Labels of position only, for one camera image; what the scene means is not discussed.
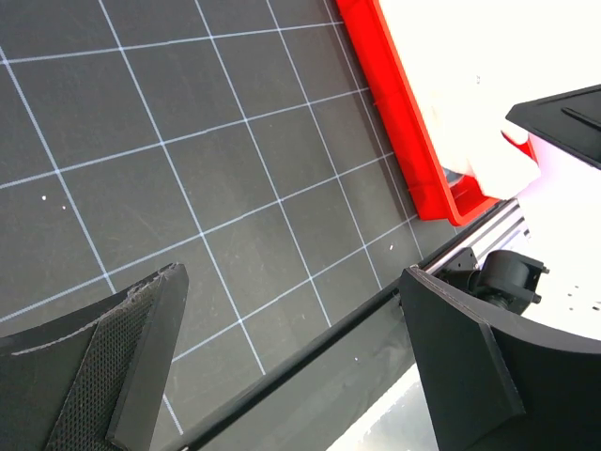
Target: red plastic bin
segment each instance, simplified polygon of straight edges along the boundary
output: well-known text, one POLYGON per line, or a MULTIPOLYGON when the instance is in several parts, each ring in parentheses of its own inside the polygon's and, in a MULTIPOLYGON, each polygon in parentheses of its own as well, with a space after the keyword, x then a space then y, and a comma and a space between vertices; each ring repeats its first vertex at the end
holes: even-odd
MULTIPOLYGON (((498 199, 482 194, 472 177, 449 186, 379 0, 337 2, 420 218, 468 224, 498 199)), ((530 141, 516 147, 536 161, 530 141)))

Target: gray surface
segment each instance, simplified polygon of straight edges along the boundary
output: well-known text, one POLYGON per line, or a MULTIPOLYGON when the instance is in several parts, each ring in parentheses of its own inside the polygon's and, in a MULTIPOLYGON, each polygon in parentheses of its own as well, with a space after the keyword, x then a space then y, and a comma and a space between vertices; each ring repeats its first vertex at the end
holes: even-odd
POLYGON ((185 263, 153 449, 455 233, 414 218, 329 6, 0 2, 0 334, 185 263))

